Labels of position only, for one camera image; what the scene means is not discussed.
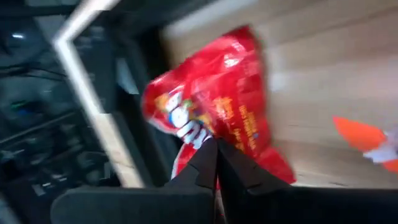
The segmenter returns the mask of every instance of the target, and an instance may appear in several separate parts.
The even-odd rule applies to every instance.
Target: black cord
[[[50,77],[41,77],[38,75],[30,75],[30,74],[25,74],[25,75],[18,75],[18,77],[32,77],[32,78],[42,78],[46,80],[52,80],[52,81],[57,81],[57,82],[62,82],[63,80],[57,79],[57,78],[50,78]]]
[[[61,79],[28,74],[32,70],[43,71],[43,72],[51,73],[51,74],[54,74],[54,75],[57,75],[57,76],[61,76]],[[35,68],[35,67],[21,67],[21,68],[17,68],[16,70],[13,70],[11,72],[7,72],[7,73],[1,74],[1,75],[3,75],[1,78],[7,78],[7,77],[34,77],[34,78],[42,78],[42,79],[52,80],[52,81],[57,81],[57,82],[64,81],[64,79],[66,78],[65,74],[62,74],[62,73],[59,73],[59,72],[54,72],[54,71],[47,70],[47,69],[44,69],[44,68]]]
[[[44,69],[44,68],[28,67],[28,69],[29,69],[29,70],[36,70],[36,71],[48,72],[48,73],[52,73],[52,74],[54,74],[54,75],[60,75],[60,76],[62,76],[62,77],[66,77],[65,74],[62,74],[62,73],[59,73],[59,72],[54,72],[54,71],[47,70],[47,69]]]

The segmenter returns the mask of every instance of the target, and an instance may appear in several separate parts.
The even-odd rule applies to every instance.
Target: chip bag
[[[249,27],[214,40],[176,69],[150,82],[142,109],[160,130],[184,141],[172,178],[208,138],[224,138],[262,168],[292,183],[292,170],[271,147],[262,74]]]

